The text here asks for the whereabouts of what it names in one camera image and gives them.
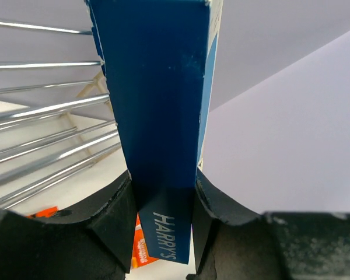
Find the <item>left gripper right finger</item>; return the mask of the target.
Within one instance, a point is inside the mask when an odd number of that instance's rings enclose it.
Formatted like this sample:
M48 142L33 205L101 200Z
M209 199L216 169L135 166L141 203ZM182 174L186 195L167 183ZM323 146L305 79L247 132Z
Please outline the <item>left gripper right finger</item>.
M188 279L350 279L350 213L256 213L199 171Z

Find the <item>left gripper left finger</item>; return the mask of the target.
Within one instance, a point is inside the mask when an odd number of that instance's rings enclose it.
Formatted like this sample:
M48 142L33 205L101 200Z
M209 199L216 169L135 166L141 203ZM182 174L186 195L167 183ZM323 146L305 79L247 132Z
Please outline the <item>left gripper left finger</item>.
M0 279L124 279L136 218L127 172L50 218L0 209Z

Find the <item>blue Harry's box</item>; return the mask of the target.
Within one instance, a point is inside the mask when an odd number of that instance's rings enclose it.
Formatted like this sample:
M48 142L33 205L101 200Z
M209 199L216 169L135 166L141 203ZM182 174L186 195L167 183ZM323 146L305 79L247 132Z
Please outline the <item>blue Harry's box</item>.
M186 264L222 1L87 1L151 257Z

